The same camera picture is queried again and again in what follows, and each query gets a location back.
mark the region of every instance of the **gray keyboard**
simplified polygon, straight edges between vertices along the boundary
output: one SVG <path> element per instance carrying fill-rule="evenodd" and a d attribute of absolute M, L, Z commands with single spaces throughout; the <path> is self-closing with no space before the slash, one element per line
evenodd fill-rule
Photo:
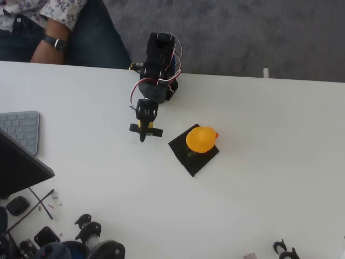
<path fill-rule="evenodd" d="M 0 113 L 0 128 L 30 153 L 36 154 L 39 112 Z"/>

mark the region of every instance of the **robot part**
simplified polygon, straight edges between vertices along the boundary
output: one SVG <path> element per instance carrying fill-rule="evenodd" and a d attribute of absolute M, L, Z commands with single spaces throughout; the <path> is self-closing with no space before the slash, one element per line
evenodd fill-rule
<path fill-rule="evenodd" d="M 170 100 L 178 88 L 176 78 L 181 73 L 181 67 L 175 73 L 175 46 L 174 36 L 168 33 L 151 33 L 145 61 L 132 63 L 129 68 L 140 71 L 137 85 L 144 99 L 140 99 L 135 108 L 139 123 L 131 124 L 129 130 L 139 133 L 141 142 L 148 135 L 161 137 L 163 134 L 163 130 L 153 128 L 153 121 L 157 117 L 158 105 Z"/>

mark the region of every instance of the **rubber duck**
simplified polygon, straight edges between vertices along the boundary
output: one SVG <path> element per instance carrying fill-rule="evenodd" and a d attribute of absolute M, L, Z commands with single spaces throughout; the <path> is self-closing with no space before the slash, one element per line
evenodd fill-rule
<path fill-rule="evenodd" d="M 186 137 L 187 146 L 196 153 L 206 153 L 215 145 L 219 134 L 210 127 L 196 127 Z"/>

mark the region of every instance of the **floor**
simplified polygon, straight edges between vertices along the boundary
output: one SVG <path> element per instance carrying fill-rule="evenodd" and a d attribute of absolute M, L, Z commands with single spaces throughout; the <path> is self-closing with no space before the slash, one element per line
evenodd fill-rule
<path fill-rule="evenodd" d="M 345 82 L 344 0 L 105 0 L 133 61 L 151 32 L 183 44 L 183 72 Z"/>

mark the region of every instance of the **wristwatch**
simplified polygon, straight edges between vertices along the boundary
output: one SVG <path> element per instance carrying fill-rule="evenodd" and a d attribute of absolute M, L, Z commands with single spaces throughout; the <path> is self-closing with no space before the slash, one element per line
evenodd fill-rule
<path fill-rule="evenodd" d="M 43 40 L 49 43 L 50 45 L 52 45 L 53 47 L 55 47 L 57 50 L 60 50 L 60 51 L 66 50 L 67 42 L 62 39 L 55 39 L 46 34 Z"/>

